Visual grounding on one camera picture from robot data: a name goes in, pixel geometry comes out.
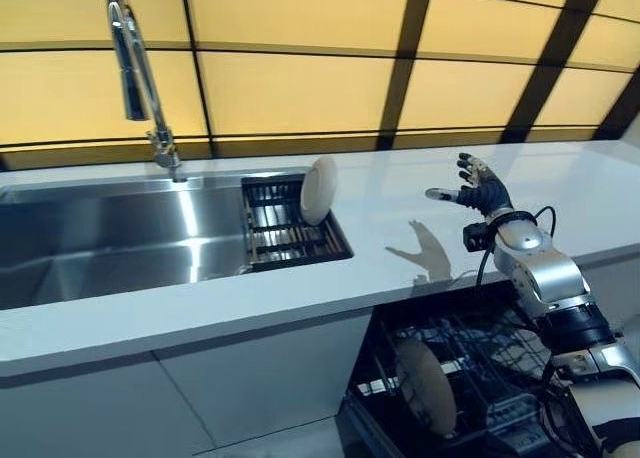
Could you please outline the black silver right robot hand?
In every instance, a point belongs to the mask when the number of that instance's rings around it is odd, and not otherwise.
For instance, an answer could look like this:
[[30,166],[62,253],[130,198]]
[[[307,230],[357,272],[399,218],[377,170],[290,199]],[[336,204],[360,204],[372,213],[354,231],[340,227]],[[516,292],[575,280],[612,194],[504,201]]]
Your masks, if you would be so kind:
[[513,210],[507,188],[486,163],[471,154],[460,153],[457,166],[464,181],[460,189],[429,188],[425,191],[428,199],[472,208],[485,218],[499,210]]

